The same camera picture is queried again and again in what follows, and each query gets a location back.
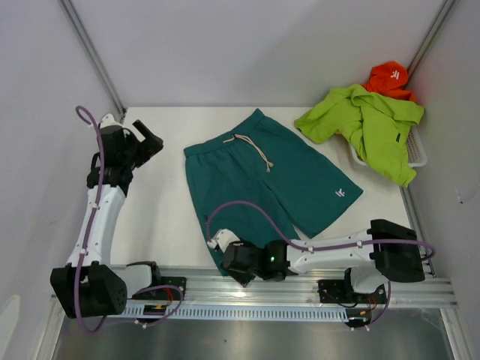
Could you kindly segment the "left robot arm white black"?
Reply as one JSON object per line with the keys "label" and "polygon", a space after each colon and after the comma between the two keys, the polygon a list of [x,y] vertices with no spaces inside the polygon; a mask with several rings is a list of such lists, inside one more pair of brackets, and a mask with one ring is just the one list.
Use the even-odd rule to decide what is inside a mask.
{"label": "left robot arm white black", "polygon": [[117,315],[126,306],[128,286],[110,268],[116,223],[133,171],[164,147],[163,140],[140,120],[133,126],[143,140],[117,121],[100,124],[103,149],[91,159],[82,228],[66,265],[50,275],[55,295],[71,319]]}

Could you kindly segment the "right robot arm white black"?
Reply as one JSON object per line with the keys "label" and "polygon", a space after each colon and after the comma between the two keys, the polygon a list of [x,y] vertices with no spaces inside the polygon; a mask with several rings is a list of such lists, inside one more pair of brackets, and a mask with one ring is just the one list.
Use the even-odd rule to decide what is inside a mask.
{"label": "right robot arm white black", "polygon": [[339,238],[313,241],[283,239],[259,247],[220,229],[211,240],[223,254],[221,268],[242,286],[253,279],[284,281],[313,270],[344,272],[341,289],[350,302],[360,302],[388,282],[418,283],[425,279],[414,230],[376,219],[368,229]]}

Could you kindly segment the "lime green shorts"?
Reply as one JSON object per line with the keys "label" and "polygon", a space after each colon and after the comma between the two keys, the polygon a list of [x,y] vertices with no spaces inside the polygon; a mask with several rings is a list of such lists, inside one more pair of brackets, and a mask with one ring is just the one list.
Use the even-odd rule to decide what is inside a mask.
{"label": "lime green shorts", "polygon": [[416,177],[409,165],[407,138],[425,109],[354,84],[331,88],[316,106],[294,121],[311,142],[324,143],[340,134],[373,170],[401,187]]}

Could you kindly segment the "orange shorts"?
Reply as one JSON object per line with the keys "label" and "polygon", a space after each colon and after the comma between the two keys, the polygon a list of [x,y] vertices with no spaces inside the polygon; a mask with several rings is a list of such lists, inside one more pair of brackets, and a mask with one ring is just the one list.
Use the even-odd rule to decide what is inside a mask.
{"label": "orange shorts", "polygon": [[387,61],[372,67],[368,81],[362,86],[369,92],[389,98],[416,102],[414,92],[405,89],[408,80],[408,72],[404,66],[396,61]]}

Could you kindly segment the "white plastic basket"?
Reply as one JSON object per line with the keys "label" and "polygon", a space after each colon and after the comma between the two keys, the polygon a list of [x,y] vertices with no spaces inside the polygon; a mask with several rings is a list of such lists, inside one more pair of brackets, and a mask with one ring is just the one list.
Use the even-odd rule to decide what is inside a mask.
{"label": "white plastic basket", "polygon": [[348,145],[355,162],[375,170],[423,167],[428,158],[416,127],[366,133],[359,144]]}

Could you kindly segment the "aluminium rail frame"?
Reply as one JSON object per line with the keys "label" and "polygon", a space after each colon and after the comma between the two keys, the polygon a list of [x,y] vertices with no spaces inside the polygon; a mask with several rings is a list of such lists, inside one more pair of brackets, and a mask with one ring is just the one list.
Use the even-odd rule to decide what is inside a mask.
{"label": "aluminium rail frame", "polygon": [[[115,228],[111,260],[116,272],[136,260],[155,260],[162,275],[187,278],[185,305],[288,306],[318,305],[317,281],[340,280],[344,270],[318,268],[307,274],[275,283],[254,280],[246,288],[223,277],[212,262],[194,213],[185,178],[183,149],[202,143],[235,127],[257,106],[163,106],[130,107],[124,124],[141,120],[163,138],[165,148],[134,180]],[[356,233],[370,219],[386,218],[406,227],[416,227],[404,202],[404,190],[354,164],[342,139],[310,145],[364,189],[355,204],[321,235],[321,239]],[[458,301],[446,278],[432,275],[428,262],[421,283],[393,283],[390,308],[457,308]]]}

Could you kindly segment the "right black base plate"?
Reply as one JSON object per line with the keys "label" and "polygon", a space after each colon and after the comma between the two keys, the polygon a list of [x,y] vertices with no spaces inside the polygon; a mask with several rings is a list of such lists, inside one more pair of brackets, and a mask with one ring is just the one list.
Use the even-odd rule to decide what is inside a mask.
{"label": "right black base plate", "polygon": [[317,289],[322,304],[337,304],[352,307],[353,305],[386,303],[387,292],[384,285],[369,293],[354,290],[345,280],[318,280]]}

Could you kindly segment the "left corner aluminium post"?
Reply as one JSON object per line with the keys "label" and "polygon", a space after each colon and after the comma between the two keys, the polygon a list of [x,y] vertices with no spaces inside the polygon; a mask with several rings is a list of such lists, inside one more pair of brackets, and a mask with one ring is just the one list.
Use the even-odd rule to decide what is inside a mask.
{"label": "left corner aluminium post", "polygon": [[122,118],[126,113],[125,105],[116,91],[113,81],[108,74],[107,68],[103,63],[94,42],[74,5],[74,2],[71,0],[58,0],[58,4],[67,21],[69,22],[70,27],[72,28],[72,31],[79,42],[79,45],[85,53],[91,68],[96,74],[100,84],[103,87],[103,90],[106,92],[110,103],[112,104],[116,113]]}

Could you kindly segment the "corner aluminium post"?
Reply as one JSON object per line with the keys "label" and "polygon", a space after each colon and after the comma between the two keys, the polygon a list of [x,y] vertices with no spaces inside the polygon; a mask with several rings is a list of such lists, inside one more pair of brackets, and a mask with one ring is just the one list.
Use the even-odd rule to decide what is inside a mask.
{"label": "corner aluminium post", "polygon": [[103,87],[103,90],[106,92],[110,103],[112,104],[116,113],[122,118],[126,113],[125,105],[116,91],[113,81],[108,74],[107,68],[103,63],[94,42],[74,5],[74,2],[71,0],[58,0],[58,4],[67,21],[69,22],[70,27],[72,28],[72,31],[79,42],[79,45],[85,53],[91,68],[96,74],[100,84]]}
{"label": "corner aluminium post", "polygon": [[426,35],[423,37],[412,61],[408,67],[408,74],[411,77],[419,68],[420,64],[427,56],[428,52],[434,45],[436,39],[440,36],[443,26],[447,23],[449,17],[452,15],[455,7],[459,3],[458,0],[445,0],[442,2],[436,16],[433,19]]}

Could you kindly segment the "right corner aluminium post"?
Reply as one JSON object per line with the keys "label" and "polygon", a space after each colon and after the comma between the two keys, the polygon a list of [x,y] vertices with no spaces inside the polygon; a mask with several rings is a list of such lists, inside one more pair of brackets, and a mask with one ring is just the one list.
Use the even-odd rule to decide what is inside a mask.
{"label": "right corner aluminium post", "polygon": [[423,37],[412,61],[408,67],[408,74],[411,77],[419,68],[420,64],[427,56],[428,52],[434,45],[436,39],[440,36],[443,26],[447,23],[449,17],[452,15],[455,7],[459,3],[458,0],[445,0],[442,2],[436,16],[433,19],[426,35]]}

